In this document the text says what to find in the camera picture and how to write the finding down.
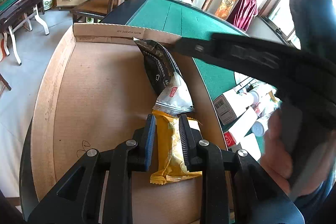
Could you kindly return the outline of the right hand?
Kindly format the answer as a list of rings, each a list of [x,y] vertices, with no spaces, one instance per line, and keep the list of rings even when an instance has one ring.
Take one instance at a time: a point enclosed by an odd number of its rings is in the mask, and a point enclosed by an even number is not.
[[[268,120],[268,130],[264,135],[265,153],[260,159],[261,166],[267,171],[271,178],[286,193],[290,194],[291,187],[288,178],[293,172],[293,161],[290,154],[286,151],[281,140],[281,110],[277,109],[272,113]],[[327,152],[317,171],[306,183],[300,196],[313,193],[330,173],[331,167],[335,162],[335,131],[332,133],[332,147]]]

